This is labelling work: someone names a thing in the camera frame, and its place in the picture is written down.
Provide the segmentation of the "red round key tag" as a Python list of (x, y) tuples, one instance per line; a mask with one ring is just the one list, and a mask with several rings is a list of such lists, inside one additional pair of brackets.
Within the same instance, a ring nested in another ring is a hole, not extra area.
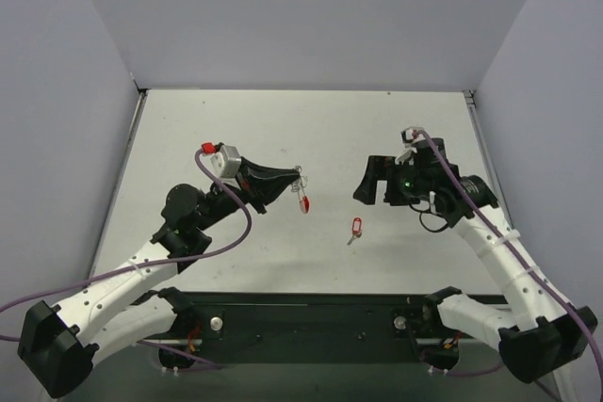
[(310, 211), (310, 200), (306, 195), (301, 195), (299, 199), (300, 209), (303, 214), (308, 214)]

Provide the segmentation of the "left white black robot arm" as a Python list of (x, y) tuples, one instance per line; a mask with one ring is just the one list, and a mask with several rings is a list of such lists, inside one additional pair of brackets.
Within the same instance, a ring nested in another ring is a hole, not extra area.
[(54, 398), (81, 385), (101, 361), (150, 336), (190, 332), (194, 310), (175, 288), (157, 286), (214, 256), (206, 230), (236, 211), (263, 214), (301, 178), (300, 168), (274, 169), (215, 154), (208, 191), (174, 186), (151, 239), (112, 271), (76, 285), (53, 304), (39, 297), (25, 316), (17, 353)]

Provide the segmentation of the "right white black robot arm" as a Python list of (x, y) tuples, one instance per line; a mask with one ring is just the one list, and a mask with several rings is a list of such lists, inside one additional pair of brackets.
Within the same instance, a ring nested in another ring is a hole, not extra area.
[(440, 330), (456, 330), (490, 346), (524, 383), (581, 357), (598, 326), (593, 311), (576, 307), (546, 278), (520, 241), (488, 184), (463, 176), (446, 157), (442, 138), (407, 138), (397, 156), (371, 155), (353, 193), (364, 205), (376, 201), (378, 183), (391, 206), (428, 204), (475, 252), (501, 291), (504, 313), (447, 287), (426, 297), (423, 312)]

